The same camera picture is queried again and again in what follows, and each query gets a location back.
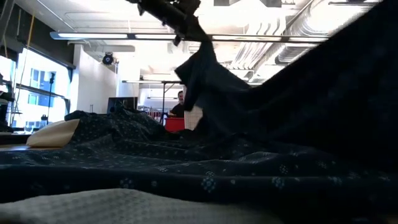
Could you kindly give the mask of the long ceiling light bar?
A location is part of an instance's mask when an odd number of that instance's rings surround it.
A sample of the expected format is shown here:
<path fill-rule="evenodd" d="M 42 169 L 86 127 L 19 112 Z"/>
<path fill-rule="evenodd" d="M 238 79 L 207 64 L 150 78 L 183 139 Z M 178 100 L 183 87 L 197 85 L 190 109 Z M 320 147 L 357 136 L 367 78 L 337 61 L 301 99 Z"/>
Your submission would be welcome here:
<path fill-rule="evenodd" d="M 175 40 L 175 34 L 156 33 L 77 33 L 77 32 L 51 32 L 54 40 Z M 278 42 L 317 44 L 326 41 L 326 36 L 287 36 L 287 35 L 216 35 L 209 34 L 207 38 L 199 37 L 178 37 L 178 40 L 201 42 L 212 40 L 215 42 Z"/>

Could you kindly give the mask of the silver ventilation duct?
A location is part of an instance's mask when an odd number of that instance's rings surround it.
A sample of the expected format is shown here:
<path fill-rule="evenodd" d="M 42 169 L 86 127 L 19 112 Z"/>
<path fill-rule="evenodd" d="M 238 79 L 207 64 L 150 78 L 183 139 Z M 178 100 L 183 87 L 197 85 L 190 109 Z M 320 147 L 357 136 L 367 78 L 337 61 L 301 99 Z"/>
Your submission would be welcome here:
<path fill-rule="evenodd" d="M 331 5 L 332 0 L 314 0 L 287 29 L 289 36 L 326 36 L 346 25 L 357 14 L 348 6 Z"/>

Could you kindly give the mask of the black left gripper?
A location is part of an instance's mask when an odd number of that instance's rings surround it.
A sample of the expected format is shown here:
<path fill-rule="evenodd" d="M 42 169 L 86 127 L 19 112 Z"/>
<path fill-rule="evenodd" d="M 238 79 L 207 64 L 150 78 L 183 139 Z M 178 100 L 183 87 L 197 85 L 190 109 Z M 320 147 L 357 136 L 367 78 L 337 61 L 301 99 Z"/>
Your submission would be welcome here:
<path fill-rule="evenodd" d="M 200 0 L 137 0 L 139 15 L 148 12 L 163 25 L 174 29 L 174 46 L 184 41 L 210 42 L 211 37 L 201 28 L 198 18 L 194 16 Z"/>

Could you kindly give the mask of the cream folded garment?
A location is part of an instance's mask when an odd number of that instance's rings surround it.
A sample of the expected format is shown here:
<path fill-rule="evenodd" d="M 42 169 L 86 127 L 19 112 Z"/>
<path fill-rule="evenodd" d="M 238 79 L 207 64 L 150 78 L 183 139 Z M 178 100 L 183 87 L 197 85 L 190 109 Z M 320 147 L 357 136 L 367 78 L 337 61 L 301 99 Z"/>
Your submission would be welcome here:
<path fill-rule="evenodd" d="M 29 147 L 63 147 L 70 142 L 79 122 L 79 119 L 72 119 L 48 124 L 31 134 L 26 145 Z"/>

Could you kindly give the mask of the person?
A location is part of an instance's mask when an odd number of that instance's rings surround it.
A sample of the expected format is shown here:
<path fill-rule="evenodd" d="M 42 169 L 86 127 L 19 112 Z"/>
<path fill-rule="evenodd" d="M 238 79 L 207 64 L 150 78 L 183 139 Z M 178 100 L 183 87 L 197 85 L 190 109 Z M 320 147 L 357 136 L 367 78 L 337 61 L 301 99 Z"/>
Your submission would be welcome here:
<path fill-rule="evenodd" d="M 175 105 L 170 111 L 169 116 L 176 118 L 184 118 L 184 98 L 183 91 L 178 92 L 178 104 Z"/>

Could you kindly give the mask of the navy patterned garment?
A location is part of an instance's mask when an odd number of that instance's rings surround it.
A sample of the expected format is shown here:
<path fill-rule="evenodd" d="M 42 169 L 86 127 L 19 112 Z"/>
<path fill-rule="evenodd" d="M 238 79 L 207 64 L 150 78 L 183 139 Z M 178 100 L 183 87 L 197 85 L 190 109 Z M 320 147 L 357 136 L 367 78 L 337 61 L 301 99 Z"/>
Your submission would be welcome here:
<path fill-rule="evenodd" d="M 202 37 L 194 130 L 73 112 L 63 148 L 0 152 L 0 224 L 398 224 L 397 35 L 382 0 L 256 87 Z"/>

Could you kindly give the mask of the red storage box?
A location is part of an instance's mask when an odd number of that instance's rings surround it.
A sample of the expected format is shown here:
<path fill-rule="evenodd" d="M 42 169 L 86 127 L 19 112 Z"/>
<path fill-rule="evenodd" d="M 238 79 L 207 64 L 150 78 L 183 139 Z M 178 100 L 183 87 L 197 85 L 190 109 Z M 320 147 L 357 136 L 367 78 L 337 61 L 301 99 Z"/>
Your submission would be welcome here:
<path fill-rule="evenodd" d="M 183 118 L 166 118 L 165 129 L 169 132 L 177 132 L 185 129 L 185 120 Z"/>

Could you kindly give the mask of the black monitor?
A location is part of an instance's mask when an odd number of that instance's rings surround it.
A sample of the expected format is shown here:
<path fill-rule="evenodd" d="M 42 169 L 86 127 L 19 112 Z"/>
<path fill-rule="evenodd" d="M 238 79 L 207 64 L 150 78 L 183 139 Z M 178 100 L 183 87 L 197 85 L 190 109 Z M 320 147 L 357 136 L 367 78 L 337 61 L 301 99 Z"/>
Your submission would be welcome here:
<path fill-rule="evenodd" d="M 110 97 L 108 98 L 107 113 L 112 113 L 117 106 L 123 107 L 129 111 L 137 109 L 138 97 Z"/>

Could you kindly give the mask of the short fluorescent light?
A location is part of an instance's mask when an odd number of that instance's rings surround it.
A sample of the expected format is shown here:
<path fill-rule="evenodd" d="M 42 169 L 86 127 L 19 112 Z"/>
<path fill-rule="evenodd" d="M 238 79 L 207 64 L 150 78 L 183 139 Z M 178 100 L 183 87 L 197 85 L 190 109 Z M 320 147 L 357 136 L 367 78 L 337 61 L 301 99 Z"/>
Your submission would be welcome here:
<path fill-rule="evenodd" d="M 157 80 L 122 80 L 122 83 L 133 83 L 133 84 L 182 84 L 180 81 L 157 81 Z"/>

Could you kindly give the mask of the black tripod stand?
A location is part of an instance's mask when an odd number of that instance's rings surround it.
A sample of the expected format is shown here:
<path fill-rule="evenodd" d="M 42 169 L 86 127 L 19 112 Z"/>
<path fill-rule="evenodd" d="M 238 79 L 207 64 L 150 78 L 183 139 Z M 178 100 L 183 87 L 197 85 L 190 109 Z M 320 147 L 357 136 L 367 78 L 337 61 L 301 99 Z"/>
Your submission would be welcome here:
<path fill-rule="evenodd" d="M 51 104 L 52 104 L 52 87 L 53 87 L 53 83 L 55 81 L 55 72 L 51 72 L 51 77 L 50 77 L 50 88 L 49 88 L 49 100 L 48 100 L 48 105 L 47 105 L 47 117 L 49 118 L 50 115 L 50 108 L 51 108 Z"/>

